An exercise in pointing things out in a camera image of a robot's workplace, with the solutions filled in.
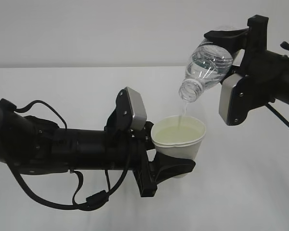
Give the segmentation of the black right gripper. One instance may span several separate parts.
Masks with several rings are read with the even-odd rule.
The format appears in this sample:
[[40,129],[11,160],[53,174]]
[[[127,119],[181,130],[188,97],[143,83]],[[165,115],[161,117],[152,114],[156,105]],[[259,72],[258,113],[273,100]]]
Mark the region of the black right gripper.
[[211,30],[204,38],[228,52],[245,51],[240,66],[232,66],[221,84],[235,73],[251,76],[268,84],[275,100],[289,103],[289,57],[267,50],[268,20],[268,17],[255,15],[248,19],[248,28]]

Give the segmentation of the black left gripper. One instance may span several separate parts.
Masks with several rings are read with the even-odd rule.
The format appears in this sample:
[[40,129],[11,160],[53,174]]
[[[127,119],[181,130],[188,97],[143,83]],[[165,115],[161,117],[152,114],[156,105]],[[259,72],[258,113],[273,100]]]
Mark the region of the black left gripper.
[[107,151],[109,152],[110,147],[113,146],[115,157],[123,158],[123,171],[116,184],[113,187],[108,187],[110,195],[119,188],[129,170],[133,172],[141,197],[153,197],[158,189],[157,184],[193,171],[196,166],[195,161],[171,157],[162,153],[156,153],[153,171],[147,151],[154,149],[151,138],[154,124],[146,121],[144,128],[140,131],[117,130],[115,112],[114,109],[105,126],[108,141]]

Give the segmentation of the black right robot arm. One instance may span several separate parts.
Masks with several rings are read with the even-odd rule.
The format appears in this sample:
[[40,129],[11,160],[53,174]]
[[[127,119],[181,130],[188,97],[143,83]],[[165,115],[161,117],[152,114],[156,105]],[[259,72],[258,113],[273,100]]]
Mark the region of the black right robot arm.
[[[240,65],[231,65],[222,79],[219,113],[228,120],[244,119],[249,111],[275,100],[289,105],[289,56],[267,49],[268,22],[268,17],[255,15],[247,28],[204,34],[230,54],[244,51]],[[289,43],[280,46],[289,51]]]

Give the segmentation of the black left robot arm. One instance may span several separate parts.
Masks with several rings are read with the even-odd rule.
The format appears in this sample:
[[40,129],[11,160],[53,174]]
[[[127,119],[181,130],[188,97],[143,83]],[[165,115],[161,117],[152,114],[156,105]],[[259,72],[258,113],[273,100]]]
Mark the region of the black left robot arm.
[[116,107],[101,131],[60,128],[34,116],[22,116],[33,103],[17,108],[0,100],[0,162],[6,163],[24,191],[33,195],[23,175],[45,175],[81,170],[121,170],[121,184],[132,171],[142,197],[154,196],[157,185],[189,173],[195,167],[186,157],[170,157],[157,151],[149,136],[152,123],[136,120],[136,109],[127,97],[117,98]]

